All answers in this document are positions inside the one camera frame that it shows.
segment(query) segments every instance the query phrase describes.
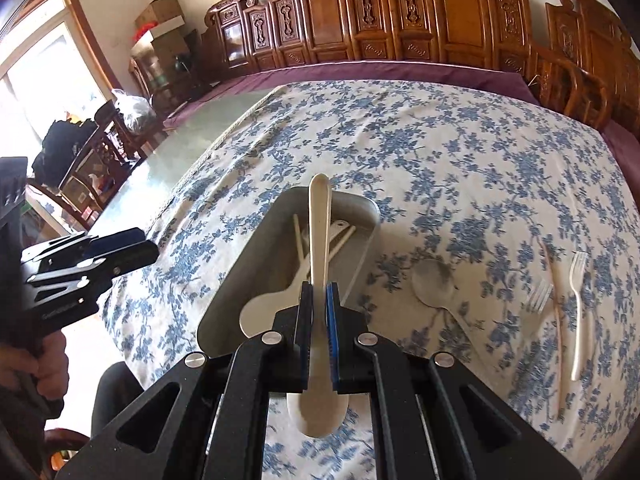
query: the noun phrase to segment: person's arm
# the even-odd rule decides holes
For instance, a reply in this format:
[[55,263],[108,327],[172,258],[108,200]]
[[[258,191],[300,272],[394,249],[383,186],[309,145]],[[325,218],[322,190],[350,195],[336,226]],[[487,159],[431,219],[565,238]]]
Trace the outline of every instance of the person's arm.
[[21,395],[16,372],[37,378],[37,391],[47,400],[59,400],[68,389],[66,338],[62,332],[42,341],[39,358],[26,350],[0,343],[0,420],[31,467],[40,471],[45,419]]

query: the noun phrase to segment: beige spoon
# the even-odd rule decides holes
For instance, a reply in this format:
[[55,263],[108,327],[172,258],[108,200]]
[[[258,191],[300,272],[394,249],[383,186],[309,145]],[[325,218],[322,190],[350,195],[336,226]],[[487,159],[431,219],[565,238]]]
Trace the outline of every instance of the beige spoon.
[[314,316],[311,327],[309,382],[301,394],[287,394],[289,416],[301,433],[315,438],[333,433],[343,422],[349,396],[334,392],[331,381],[329,343],[324,304],[328,275],[331,186],[326,175],[317,174],[309,185],[309,231],[311,285]]
[[[331,241],[347,227],[349,227],[349,224],[344,220],[336,220],[331,225],[329,231],[329,242],[331,243]],[[342,240],[336,245],[330,258],[335,256],[346,242],[346,240]],[[302,282],[306,280],[310,269],[311,254],[308,254],[298,268],[298,272],[293,278],[293,281],[285,290],[268,292],[267,294],[261,294],[249,300],[240,312],[240,328],[242,329],[242,333],[247,337],[253,337],[265,330],[271,330],[273,318],[276,316],[277,311],[298,304],[300,286],[302,286]]]

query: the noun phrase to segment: purple cloth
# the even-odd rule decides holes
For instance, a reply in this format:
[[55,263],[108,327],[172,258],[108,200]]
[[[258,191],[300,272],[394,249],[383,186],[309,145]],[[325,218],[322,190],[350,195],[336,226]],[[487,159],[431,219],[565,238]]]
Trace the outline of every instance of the purple cloth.
[[495,72],[481,68],[413,61],[347,61],[321,63],[260,72],[225,81],[194,103],[189,103],[164,122],[176,128],[208,101],[222,96],[276,88],[287,83],[382,79],[443,83],[513,97],[537,105],[522,76],[513,72]]
[[638,207],[640,204],[640,142],[634,134],[616,121],[609,121],[604,127],[602,138],[620,166]]

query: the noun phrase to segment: red object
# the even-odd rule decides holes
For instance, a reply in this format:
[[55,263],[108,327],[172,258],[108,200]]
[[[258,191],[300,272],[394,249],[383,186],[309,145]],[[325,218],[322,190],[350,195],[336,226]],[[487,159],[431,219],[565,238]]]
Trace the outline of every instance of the red object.
[[144,36],[148,30],[157,26],[158,26],[158,22],[145,23],[142,27],[140,27],[137,30],[136,35],[133,37],[133,43],[137,43],[138,40],[142,38],[142,36]]

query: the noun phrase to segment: blue floral tablecloth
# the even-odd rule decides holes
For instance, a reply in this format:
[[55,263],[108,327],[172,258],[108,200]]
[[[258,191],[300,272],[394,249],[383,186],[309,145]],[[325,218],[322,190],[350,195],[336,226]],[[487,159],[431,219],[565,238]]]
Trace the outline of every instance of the blue floral tablecloth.
[[[158,262],[119,279],[104,305],[143,386],[196,349],[200,318],[271,203],[319,172],[382,213],[382,253],[360,298],[370,329],[420,356],[452,352],[594,478],[638,415],[638,212],[596,131],[481,91],[313,82],[280,87],[252,107],[149,227]],[[571,382],[577,250],[590,255],[588,361]],[[453,268],[452,307],[473,340],[413,294],[412,266],[434,256]],[[540,279],[555,283],[558,307],[532,317],[522,305]],[[352,396],[343,425],[319,440],[297,433],[284,402],[271,401],[265,475],[375,478],[365,397]]]

